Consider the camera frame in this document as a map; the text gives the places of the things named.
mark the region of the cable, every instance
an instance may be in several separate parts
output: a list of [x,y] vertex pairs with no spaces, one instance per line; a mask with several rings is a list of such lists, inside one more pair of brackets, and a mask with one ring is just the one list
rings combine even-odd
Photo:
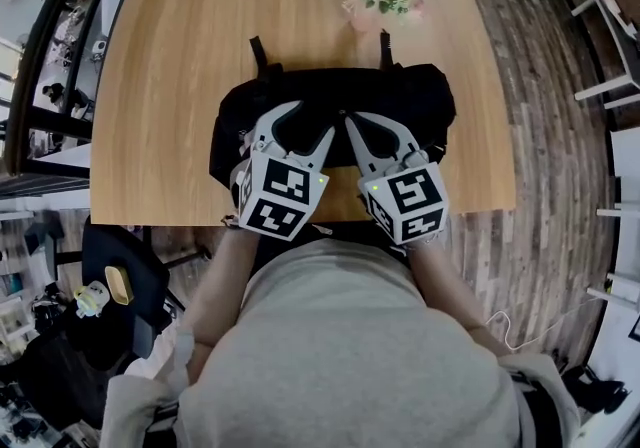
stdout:
[[509,336],[509,331],[511,330],[511,319],[509,318],[509,315],[507,315],[504,311],[502,311],[502,310],[496,311],[493,315],[491,315],[491,318],[489,318],[489,320],[487,320],[485,322],[485,325],[489,325],[489,323],[494,318],[496,318],[498,315],[502,314],[507,319],[507,332],[504,333],[504,344],[507,346],[507,348],[509,350],[511,350],[511,352],[515,352],[516,350],[520,350],[522,347],[526,347],[527,345],[530,345],[531,343],[534,343],[534,342],[538,341],[545,334],[547,334],[551,329],[553,329],[556,325],[558,325],[560,322],[562,322],[567,315],[570,315],[571,313],[575,313],[582,306],[584,306],[585,304],[588,304],[589,302],[591,302],[593,300],[602,300],[602,299],[600,299],[600,297],[593,297],[592,299],[584,301],[579,306],[576,306],[575,308],[570,309],[566,313],[563,313],[563,315],[554,324],[552,324],[550,327],[547,327],[547,329],[540,336],[538,336],[537,338],[534,338],[532,340],[525,341],[522,345],[518,345],[517,347],[512,347],[511,345],[509,345],[509,342],[507,341],[507,337]]

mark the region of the yellow object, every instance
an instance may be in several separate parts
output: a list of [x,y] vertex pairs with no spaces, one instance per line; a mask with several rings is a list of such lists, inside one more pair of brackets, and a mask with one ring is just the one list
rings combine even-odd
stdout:
[[78,288],[76,291],[73,292],[73,298],[76,300],[80,299],[78,302],[83,302],[90,309],[97,309],[98,304],[96,303],[95,300],[93,300],[92,297],[88,295],[82,295],[82,292],[84,292],[86,289],[87,289],[86,286],[81,286],[80,288]]
[[107,278],[113,300],[123,306],[130,304],[133,300],[133,293],[127,271],[122,267],[105,267],[104,275]]

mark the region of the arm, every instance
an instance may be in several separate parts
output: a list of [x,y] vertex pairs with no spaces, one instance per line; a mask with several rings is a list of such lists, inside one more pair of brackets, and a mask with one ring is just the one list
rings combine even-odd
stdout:
[[[181,328],[191,330],[195,340],[187,365],[190,384],[198,380],[211,351],[238,319],[259,240],[260,235],[251,231],[227,230],[185,311]],[[173,357],[159,379],[171,371],[172,364]]]
[[430,244],[410,243],[409,263],[418,290],[427,306],[453,317],[478,345],[496,356],[510,354],[485,326],[480,302],[455,270],[436,240]]

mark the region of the wrist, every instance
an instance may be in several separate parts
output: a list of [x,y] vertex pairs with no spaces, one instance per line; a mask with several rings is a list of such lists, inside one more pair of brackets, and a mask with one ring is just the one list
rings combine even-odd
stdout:
[[422,238],[418,238],[417,240],[413,240],[411,242],[407,242],[404,247],[408,251],[425,251],[425,250],[433,250],[434,248],[441,246],[438,241],[438,233],[433,233],[432,235],[427,235]]
[[260,241],[260,233],[243,229],[240,227],[227,227],[225,229],[224,238],[234,240],[241,243],[255,243]]

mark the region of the vase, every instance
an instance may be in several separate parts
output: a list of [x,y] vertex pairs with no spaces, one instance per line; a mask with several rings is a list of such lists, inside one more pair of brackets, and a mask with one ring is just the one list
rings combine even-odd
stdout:
[[367,7],[364,0],[345,0],[342,8],[356,32],[380,30],[382,13],[377,6]]

